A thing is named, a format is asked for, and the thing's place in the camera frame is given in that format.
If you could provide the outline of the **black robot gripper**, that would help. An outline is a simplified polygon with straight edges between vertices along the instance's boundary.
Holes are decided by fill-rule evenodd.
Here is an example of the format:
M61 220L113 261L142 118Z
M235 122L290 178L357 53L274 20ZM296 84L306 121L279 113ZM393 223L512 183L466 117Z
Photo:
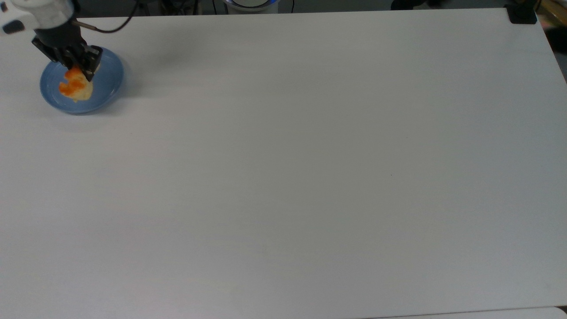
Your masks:
M72 69L76 58L81 58L81 71L88 82L93 80L101 64L102 47L86 45L81 35L80 27L68 20L53 28L36 28L35 37L31 43L54 63L60 63L67 69Z

